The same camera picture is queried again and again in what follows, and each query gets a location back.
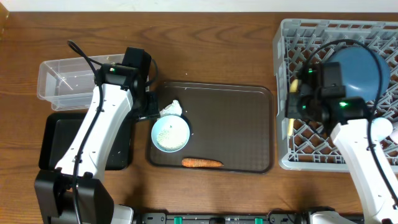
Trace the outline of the light blue plastic cup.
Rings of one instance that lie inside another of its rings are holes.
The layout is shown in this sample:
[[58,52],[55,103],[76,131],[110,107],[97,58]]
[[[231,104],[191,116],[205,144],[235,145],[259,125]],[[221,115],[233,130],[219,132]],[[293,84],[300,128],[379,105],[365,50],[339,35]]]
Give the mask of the light blue plastic cup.
[[393,132],[392,123],[386,118],[376,118],[371,124],[371,137],[382,141]]

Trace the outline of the pale yellow plastic spoon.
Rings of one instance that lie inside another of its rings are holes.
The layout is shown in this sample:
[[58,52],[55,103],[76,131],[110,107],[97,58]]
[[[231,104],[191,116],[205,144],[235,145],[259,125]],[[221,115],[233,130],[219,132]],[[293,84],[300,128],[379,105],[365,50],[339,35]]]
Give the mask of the pale yellow plastic spoon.
[[[291,83],[291,85],[290,85],[290,92],[291,93],[294,93],[294,92],[297,92],[297,90],[298,90],[298,87],[299,87],[299,83],[300,83],[300,80],[298,80],[298,79],[296,79],[296,80],[294,80],[292,83]],[[289,119],[289,123],[288,123],[288,136],[291,136],[291,135],[293,135],[293,133],[294,133],[294,119],[293,118],[290,118]]]

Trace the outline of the light blue bowl with rice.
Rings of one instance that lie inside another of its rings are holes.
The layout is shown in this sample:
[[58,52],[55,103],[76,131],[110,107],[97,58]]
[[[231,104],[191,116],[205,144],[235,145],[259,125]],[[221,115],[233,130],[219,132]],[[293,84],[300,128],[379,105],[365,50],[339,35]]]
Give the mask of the light blue bowl with rice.
[[176,115],[159,118],[151,130],[153,145],[162,152],[172,153],[184,148],[190,139],[188,123]]

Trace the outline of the dark blue plate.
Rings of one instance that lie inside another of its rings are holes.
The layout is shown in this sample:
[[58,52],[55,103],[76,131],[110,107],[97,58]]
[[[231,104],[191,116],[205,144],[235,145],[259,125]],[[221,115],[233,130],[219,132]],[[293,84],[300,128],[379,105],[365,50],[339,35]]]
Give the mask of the dark blue plate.
[[361,97],[372,101],[381,87],[384,94],[389,86],[390,68],[378,54],[370,54],[362,47],[348,47],[333,54],[325,65],[340,66],[340,76],[347,97]]

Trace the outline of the white napkin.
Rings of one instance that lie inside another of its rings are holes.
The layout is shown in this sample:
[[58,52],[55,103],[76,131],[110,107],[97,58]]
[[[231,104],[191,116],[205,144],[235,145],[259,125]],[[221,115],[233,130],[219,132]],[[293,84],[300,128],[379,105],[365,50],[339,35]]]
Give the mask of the white napkin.
[[173,100],[171,104],[169,104],[160,111],[160,117],[169,116],[169,115],[181,116],[181,114],[182,114],[182,107],[180,106],[178,100]]

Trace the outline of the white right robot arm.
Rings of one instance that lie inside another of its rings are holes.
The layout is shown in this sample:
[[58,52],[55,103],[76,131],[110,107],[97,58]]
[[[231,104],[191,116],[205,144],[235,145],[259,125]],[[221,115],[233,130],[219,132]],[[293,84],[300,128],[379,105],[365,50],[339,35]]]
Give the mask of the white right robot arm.
[[294,81],[286,102],[286,118],[321,123],[348,166],[366,223],[397,223],[397,177],[384,155],[381,141],[392,134],[393,124],[374,118],[367,101],[377,86],[343,82],[330,86]]

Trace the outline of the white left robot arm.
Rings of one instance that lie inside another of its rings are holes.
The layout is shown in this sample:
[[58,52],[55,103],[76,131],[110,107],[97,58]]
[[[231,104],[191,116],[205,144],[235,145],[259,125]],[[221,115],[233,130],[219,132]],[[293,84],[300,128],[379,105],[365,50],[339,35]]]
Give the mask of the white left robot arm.
[[90,108],[54,170],[40,170],[34,183],[44,223],[132,223],[134,210],[116,205],[105,186],[106,162],[128,114],[158,117],[148,105],[149,66],[102,64],[95,74]]

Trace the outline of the orange carrot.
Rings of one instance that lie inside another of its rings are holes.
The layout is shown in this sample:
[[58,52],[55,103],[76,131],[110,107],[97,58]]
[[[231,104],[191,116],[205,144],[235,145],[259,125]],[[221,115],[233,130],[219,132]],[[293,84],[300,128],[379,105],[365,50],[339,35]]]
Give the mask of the orange carrot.
[[222,167],[223,163],[219,161],[213,161],[208,159],[195,159],[195,158],[184,158],[182,159],[182,165],[184,167]]

